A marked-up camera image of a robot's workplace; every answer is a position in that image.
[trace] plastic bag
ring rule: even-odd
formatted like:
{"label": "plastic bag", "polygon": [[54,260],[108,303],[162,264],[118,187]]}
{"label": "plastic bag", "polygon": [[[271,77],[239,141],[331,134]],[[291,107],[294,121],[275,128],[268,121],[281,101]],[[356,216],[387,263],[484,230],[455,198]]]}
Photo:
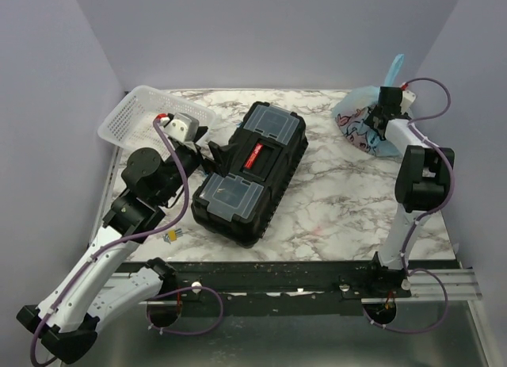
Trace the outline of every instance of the plastic bag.
{"label": "plastic bag", "polygon": [[[392,86],[403,64],[403,54],[396,56],[384,80],[384,86]],[[333,108],[332,117],[345,138],[370,155],[388,157],[399,155],[398,149],[387,140],[380,139],[377,132],[364,121],[375,108],[379,99],[380,87],[366,86],[349,92]]]}

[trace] white plastic basket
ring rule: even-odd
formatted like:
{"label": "white plastic basket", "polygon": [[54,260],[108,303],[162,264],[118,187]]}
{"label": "white plastic basket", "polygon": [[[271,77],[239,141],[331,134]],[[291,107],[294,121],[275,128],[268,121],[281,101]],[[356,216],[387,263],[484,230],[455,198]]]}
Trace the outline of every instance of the white plastic basket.
{"label": "white plastic basket", "polygon": [[[149,86],[138,86],[105,118],[98,135],[129,151],[153,147],[167,156],[166,147],[153,128],[153,119],[159,113],[187,113],[209,129],[218,121],[216,113],[202,105]],[[197,144],[204,145],[208,135],[209,130]]]}

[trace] red label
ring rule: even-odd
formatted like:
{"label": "red label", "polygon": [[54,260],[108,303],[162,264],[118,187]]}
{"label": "red label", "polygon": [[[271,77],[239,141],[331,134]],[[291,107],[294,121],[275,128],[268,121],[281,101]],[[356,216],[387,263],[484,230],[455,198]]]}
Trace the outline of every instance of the red label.
{"label": "red label", "polygon": [[246,160],[246,164],[245,164],[246,169],[250,169],[252,167],[252,165],[255,162],[255,159],[257,158],[257,156],[261,152],[261,149],[263,146],[264,145],[262,145],[261,143],[257,143],[257,145],[255,145],[255,148],[253,149],[252,153],[250,154],[250,157]]}

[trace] purple wall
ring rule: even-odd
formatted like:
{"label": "purple wall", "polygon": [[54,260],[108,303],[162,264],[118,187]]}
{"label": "purple wall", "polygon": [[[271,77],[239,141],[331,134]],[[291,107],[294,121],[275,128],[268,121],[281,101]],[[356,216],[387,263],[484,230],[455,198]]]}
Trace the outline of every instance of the purple wall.
{"label": "purple wall", "polygon": [[[448,114],[423,126],[456,152],[456,195],[444,211],[459,257],[473,266],[490,322],[507,361],[507,0],[459,0],[418,76],[448,85]],[[443,107],[442,93],[424,84],[418,114]]]}
{"label": "purple wall", "polygon": [[16,314],[86,248],[112,149],[97,127],[123,94],[75,0],[0,0],[0,33],[0,365],[24,367]]}
{"label": "purple wall", "polygon": [[126,89],[350,88],[415,74],[457,0],[78,0]]}

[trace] white marble table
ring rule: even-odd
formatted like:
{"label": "white marble table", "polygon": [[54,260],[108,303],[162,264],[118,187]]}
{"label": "white marble table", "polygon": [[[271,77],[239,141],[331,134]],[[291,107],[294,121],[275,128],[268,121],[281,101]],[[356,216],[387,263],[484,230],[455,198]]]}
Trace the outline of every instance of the white marble table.
{"label": "white marble table", "polygon": [[[190,209],[177,225],[184,234],[176,242],[151,236],[129,258],[146,261],[305,261],[368,260],[387,237],[395,214],[395,178],[399,160],[378,159],[348,143],[330,116],[346,91],[197,90],[173,91],[222,116],[210,139],[227,143],[248,108],[267,101],[297,112],[307,123],[308,149],[263,239],[243,249],[213,234],[193,219]],[[124,188],[120,173],[128,158],[122,154],[113,198]],[[189,179],[191,192],[204,176]],[[162,222],[177,215],[181,202]],[[454,258],[444,221],[429,219],[410,258]]]}

